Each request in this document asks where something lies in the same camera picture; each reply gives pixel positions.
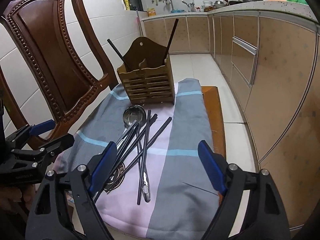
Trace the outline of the person left hand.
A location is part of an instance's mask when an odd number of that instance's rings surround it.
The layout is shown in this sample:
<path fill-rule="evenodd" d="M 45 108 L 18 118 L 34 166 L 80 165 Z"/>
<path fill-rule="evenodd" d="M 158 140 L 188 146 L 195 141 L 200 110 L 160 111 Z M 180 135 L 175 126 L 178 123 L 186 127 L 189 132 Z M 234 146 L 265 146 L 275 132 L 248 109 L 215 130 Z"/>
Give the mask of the person left hand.
<path fill-rule="evenodd" d="M 20 202 L 23 199 L 25 202 L 25 207 L 30 210 L 35 197 L 35 193 L 35 185 L 30 185 L 23 193 L 20 189 L 1 187 L 1 209 L 11 211 L 12 203 Z"/>

